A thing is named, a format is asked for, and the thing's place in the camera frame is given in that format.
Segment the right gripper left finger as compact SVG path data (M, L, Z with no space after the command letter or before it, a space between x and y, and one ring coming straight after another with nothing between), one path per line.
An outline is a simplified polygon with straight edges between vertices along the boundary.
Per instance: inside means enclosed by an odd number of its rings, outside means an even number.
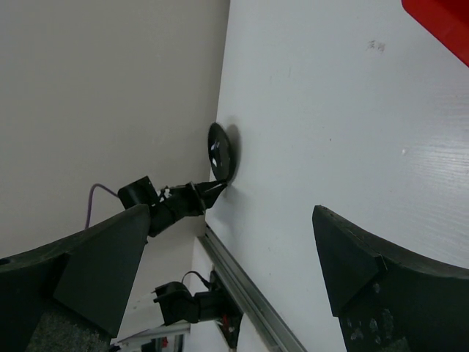
M1 350L108 351L149 226L147 206L137 205L1 259Z

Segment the black plate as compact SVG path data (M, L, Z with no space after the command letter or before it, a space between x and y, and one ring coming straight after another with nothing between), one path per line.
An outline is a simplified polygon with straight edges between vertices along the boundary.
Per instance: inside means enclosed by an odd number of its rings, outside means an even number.
M216 180L228 180L231 174L232 148L225 130L214 122L208 131L208 157Z

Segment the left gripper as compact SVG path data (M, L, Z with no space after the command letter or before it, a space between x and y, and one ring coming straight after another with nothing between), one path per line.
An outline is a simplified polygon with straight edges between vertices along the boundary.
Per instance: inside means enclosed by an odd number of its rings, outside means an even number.
M204 215L226 187L225 180L215 180L165 188L161 192L163 199L152 201L149 206L149 237L156 237L185 217Z

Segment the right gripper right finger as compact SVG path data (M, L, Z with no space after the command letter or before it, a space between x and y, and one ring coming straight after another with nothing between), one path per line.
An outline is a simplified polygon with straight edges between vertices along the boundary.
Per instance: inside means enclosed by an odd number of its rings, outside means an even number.
M347 351L467 351L468 270L412 252L317 205L322 275Z

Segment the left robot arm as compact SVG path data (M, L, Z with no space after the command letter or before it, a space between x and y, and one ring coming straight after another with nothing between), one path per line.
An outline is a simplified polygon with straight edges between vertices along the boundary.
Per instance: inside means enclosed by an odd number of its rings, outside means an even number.
M227 180L222 179L156 190L150 179L143 177L122 187L117 196L126 209L135 205L148 206L149 236L154 238L185 217L204 215L227 186ZM236 349L243 316L240 308L215 271L210 272L208 280L201 274L197 276L206 291L192 294L182 280L155 288L153 301L160 304L164 325L180 321L192 324L213 321L229 348Z

